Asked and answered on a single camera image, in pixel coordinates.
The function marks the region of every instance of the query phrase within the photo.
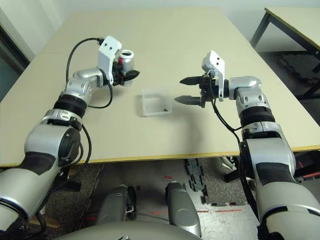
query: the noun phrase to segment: table edge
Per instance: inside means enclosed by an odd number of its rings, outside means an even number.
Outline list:
[[[284,25],[286,25],[289,29],[294,31],[296,34],[299,34],[304,40],[308,41],[310,44],[312,44],[315,48],[320,50],[320,45],[318,45],[316,42],[314,42],[312,39],[308,38],[306,35],[302,34],[298,29],[287,23],[285,20],[283,20],[281,17],[273,13],[268,7],[265,7],[264,10],[272,15],[274,18],[278,19],[280,22],[282,22]]]
[[[293,152],[304,151],[320,151],[320,145],[312,146],[297,146],[291,148]],[[189,154],[169,154],[169,155],[154,155],[154,156],[129,156],[129,157],[115,157],[115,158],[102,158],[91,159],[90,164],[101,163],[116,163],[116,162],[136,162],[136,161],[152,161],[152,160],[166,160],[166,159],[194,159],[194,158],[210,158],[210,157],[228,157],[239,156],[239,151],[225,151],[225,152],[205,152],[205,153],[189,153]],[[0,163],[0,167],[9,168],[18,166],[17,163]]]

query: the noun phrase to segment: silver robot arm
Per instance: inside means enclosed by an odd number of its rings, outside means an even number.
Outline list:
[[[320,204],[293,177],[295,156],[261,91],[261,81],[253,76],[223,79],[223,75],[217,73],[224,74],[224,61],[214,51],[204,58],[202,69],[205,71],[203,76],[180,81],[186,85],[199,84],[201,97],[180,96],[175,100],[203,108],[206,102],[212,102],[215,98],[220,101],[227,97],[235,100],[242,126],[240,178],[247,200],[260,221],[258,237],[319,239]],[[255,181],[255,200],[246,177]]]
[[[18,217],[27,220],[40,210],[57,174],[78,156],[82,118],[94,91],[138,76],[133,56],[108,36],[99,48],[98,67],[68,80],[53,109],[28,134],[22,163],[0,173],[0,233]]]

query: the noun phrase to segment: wall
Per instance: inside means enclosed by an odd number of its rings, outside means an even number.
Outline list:
[[[36,55],[75,11],[121,8],[220,7],[239,31],[250,40],[265,6],[320,7],[319,0],[0,0],[2,11]],[[301,50],[291,38],[269,26],[258,51]]]

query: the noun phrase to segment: table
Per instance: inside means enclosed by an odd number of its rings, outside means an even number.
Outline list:
[[[90,163],[238,155],[236,139],[209,104],[201,108],[174,101],[180,95],[199,96],[197,86],[179,81],[202,75],[202,59],[210,50],[224,58],[227,79],[246,75],[261,79],[275,119],[294,151],[320,149],[320,127],[218,8],[111,10],[71,15],[1,102],[1,166],[15,166],[24,158],[28,132],[64,88],[73,46],[106,35],[134,52],[135,69],[141,73],[132,86],[113,88],[108,108],[86,111],[83,122],[92,140]],[[70,72],[95,67],[97,60],[98,45],[85,43],[73,55]],[[142,116],[142,89],[151,88],[168,89],[172,114]],[[91,104],[102,106],[108,100],[108,90],[101,89]],[[226,99],[217,107],[231,126],[240,125],[235,101]],[[82,131],[81,139],[86,153]]]
[[[320,8],[303,7],[266,7],[265,14],[256,29],[250,43],[256,47],[269,23],[290,36],[309,53],[320,60],[320,34],[317,24],[320,23]],[[320,63],[312,70],[320,71]],[[320,99],[320,81],[302,95],[297,95],[298,100]]]

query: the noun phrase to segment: black cable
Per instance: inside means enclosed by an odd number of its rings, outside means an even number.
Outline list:
[[[215,94],[214,94],[214,91],[212,90],[212,79],[210,78],[210,81],[209,81],[209,84],[210,84],[210,92],[211,92],[211,98],[213,99],[215,97]],[[221,116],[217,106],[216,106],[216,98],[214,99],[214,102],[212,102],[211,100],[211,103],[212,103],[212,107],[213,107],[213,110],[215,112],[215,114],[217,115],[217,117],[219,118],[219,120],[222,122],[223,125],[225,125],[225,127],[231,131],[231,132],[234,132],[234,131],[237,131],[237,130],[240,130],[242,129],[242,126],[234,129],[233,127],[231,127],[225,120],[224,118]]]
[[[100,71],[102,73],[103,80],[106,81],[107,84],[108,84],[108,87],[109,87],[109,90],[110,90],[110,100],[105,106],[92,106],[92,105],[88,106],[89,108],[93,108],[93,109],[105,109],[105,108],[109,107],[110,104],[112,103],[112,99],[113,99],[113,96],[114,96],[112,86],[111,86],[110,82],[107,80],[107,76],[106,76],[105,72],[102,71],[101,69],[100,69]]]
[[[212,94],[212,97],[214,97],[214,93],[212,91],[212,80],[210,79],[210,89],[211,89],[211,94]],[[224,120],[224,118],[221,116],[221,114],[219,113],[219,110],[216,106],[216,98],[214,99],[214,101],[211,100],[211,104],[212,104],[212,107],[213,107],[213,110],[215,112],[215,114],[217,115],[218,119],[221,121],[221,123],[235,136],[236,138],[236,141],[238,143],[238,147],[239,147],[239,150],[241,151],[241,147],[240,147],[240,139],[238,137],[238,135],[235,133],[235,131],[237,130],[240,130],[242,127],[238,127],[236,129],[232,128],[229,124],[227,124],[227,122]],[[250,205],[254,215],[256,216],[257,219],[259,219],[259,216],[258,216],[258,209],[257,209],[257,203],[256,203],[256,200],[251,192],[251,189],[248,185],[248,182],[247,182],[247,179],[246,179],[246,175],[245,175],[245,169],[242,165],[242,161],[241,159],[239,160],[238,162],[238,171],[239,171],[239,178],[240,178],[240,181],[241,181],[241,185],[242,185],[242,188],[243,188],[243,191],[244,191],[244,194],[245,194],[245,198],[247,199],[248,201],[248,204]]]
[[[87,41],[92,41],[92,40],[96,40],[98,42],[101,41],[100,38],[98,37],[89,37],[89,38],[86,38],[86,39],[83,39],[81,40],[80,42],[78,42],[74,47],[73,49],[71,50],[70,52],[70,55],[69,55],[69,58],[68,58],[68,62],[66,64],[66,72],[65,72],[65,82],[67,83],[68,80],[69,80],[69,67],[70,67],[70,62],[71,62],[71,58],[74,54],[74,52],[76,51],[77,47],[79,47],[81,44],[83,44],[84,42],[87,42]]]
[[[92,40],[98,41],[98,42],[99,42],[99,45],[101,45],[102,42],[104,41],[103,38],[99,38],[99,37],[89,37],[89,38],[83,39],[83,40],[81,40],[80,42],[78,42],[78,43],[73,47],[73,49],[71,50],[70,55],[69,55],[69,58],[68,58],[68,62],[67,62],[67,64],[66,64],[66,71],[65,71],[65,82],[66,82],[66,83],[67,83],[68,80],[69,80],[69,68],[70,68],[71,58],[72,58],[72,56],[74,55],[77,47],[79,47],[81,44],[83,44],[83,43],[85,43],[85,42],[87,42],[87,41],[92,41]],[[107,76],[106,76],[105,72],[102,71],[101,69],[100,69],[100,71],[102,72],[103,80],[106,81],[107,84],[108,84],[108,87],[109,87],[109,90],[110,90],[110,100],[109,100],[109,102],[108,102],[105,106],[92,106],[92,105],[89,105],[89,106],[88,106],[89,108],[93,108],[93,109],[105,109],[106,107],[108,107],[108,106],[111,104],[112,99],[113,99],[112,86],[111,86],[110,82],[107,80]]]
[[[84,163],[81,165],[80,169],[75,173],[73,174],[71,177],[69,177],[67,180],[65,180],[64,182],[62,182],[59,186],[57,186],[56,188],[52,189],[49,191],[48,194],[51,194],[55,191],[57,191],[59,188],[61,188],[63,185],[65,185],[68,181],[71,181],[72,179],[76,178],[81,172],[82,170],[87,166],[89,160],[90,160],[90,157],[91,157],[91,152],[92,152],[92,143],[91,143],[91,138],[89,136],[89,133],[85,127],[85,125],[82,124],[82,129],[86,135],[86,138],[88,140],[88,153],[87,153],[87,156],[86,156],[86,159],[84,161]]]

